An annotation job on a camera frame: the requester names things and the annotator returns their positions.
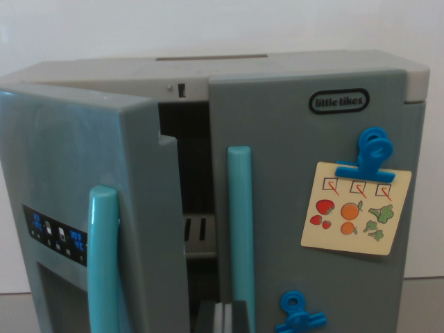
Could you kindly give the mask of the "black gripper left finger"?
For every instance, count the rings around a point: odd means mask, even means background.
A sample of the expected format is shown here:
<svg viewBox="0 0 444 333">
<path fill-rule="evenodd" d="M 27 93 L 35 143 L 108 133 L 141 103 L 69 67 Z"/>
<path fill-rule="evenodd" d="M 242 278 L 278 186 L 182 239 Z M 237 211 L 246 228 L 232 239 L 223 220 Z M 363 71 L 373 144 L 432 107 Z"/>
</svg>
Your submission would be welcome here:
<svg viewBox="0 0 444 333">
<path fill-rule="evenodd" d="M 200 303 L 197 318 L 197 333 L 214 332 L 215 307 L 216 302 L 213 300 L 205 300 Z"/>
</svg>

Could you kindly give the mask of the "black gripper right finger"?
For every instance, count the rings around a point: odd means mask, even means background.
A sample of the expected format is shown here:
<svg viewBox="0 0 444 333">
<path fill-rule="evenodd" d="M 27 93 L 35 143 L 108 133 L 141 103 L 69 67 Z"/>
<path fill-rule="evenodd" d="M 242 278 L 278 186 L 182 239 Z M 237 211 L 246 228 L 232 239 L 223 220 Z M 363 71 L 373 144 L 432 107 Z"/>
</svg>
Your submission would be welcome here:
<svg viewBox="0 0 444 333">
<path fill-rule="evenodd" d="M 245 300 L 232 302 L 232 333 L 250 333 L 248 305 Z"/>
</svg>

